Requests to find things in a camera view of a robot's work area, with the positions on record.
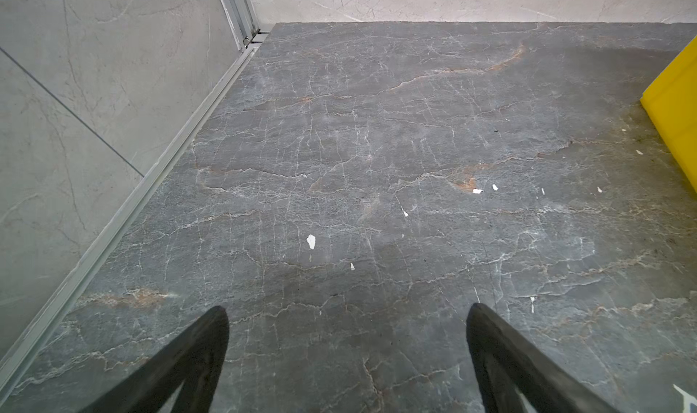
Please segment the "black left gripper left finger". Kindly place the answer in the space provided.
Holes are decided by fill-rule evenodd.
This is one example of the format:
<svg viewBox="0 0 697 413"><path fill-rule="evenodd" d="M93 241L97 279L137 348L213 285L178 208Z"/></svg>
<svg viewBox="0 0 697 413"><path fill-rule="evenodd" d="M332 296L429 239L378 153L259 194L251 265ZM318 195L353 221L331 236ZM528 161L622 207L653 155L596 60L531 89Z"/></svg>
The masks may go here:
<svg viewBox="0 0 697 413"><path fill-rule="evenodd" d="M127 379L83 412L157 412L172 394L173 412L210 410L229 343L221 306L206 311Z"/></svg>

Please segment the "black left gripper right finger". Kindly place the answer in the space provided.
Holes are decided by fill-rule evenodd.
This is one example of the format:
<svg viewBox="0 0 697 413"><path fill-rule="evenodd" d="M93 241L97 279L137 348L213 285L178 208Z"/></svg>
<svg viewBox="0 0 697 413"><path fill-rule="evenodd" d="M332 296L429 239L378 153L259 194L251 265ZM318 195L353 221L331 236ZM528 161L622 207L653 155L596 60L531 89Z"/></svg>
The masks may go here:
<svg viewBox="0 0 697 413"><path fill-rule="evenodd" d="M466 341L486 412L615 412L490 307L475 303Z"/></svg>

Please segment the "yellow plastic bin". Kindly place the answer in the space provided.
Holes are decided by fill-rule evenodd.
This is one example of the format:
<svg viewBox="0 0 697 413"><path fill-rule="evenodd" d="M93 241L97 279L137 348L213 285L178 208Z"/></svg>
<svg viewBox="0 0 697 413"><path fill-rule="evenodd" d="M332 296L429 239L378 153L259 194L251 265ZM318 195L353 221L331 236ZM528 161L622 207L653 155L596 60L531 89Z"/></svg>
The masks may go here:
<svg viewBox="0 0 697 413"><path fill-rule="evenodd" d="M696 41L644 91L640 103L691 186L696 186Z"/></svg>

